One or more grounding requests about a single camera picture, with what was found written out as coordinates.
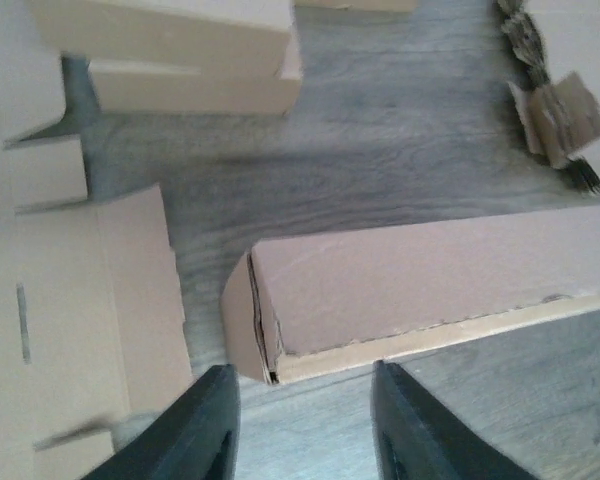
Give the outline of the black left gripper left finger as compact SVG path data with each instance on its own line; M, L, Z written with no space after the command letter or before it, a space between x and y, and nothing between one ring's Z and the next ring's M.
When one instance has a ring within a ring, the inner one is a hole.
M237 372L209 368L143 433L87 480L232 479L240 425Z

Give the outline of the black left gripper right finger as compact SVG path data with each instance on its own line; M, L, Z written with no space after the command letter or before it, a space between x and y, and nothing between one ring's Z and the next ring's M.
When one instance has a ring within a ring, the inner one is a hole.
M371 413L382 479L533 479L399 364L373 364Z

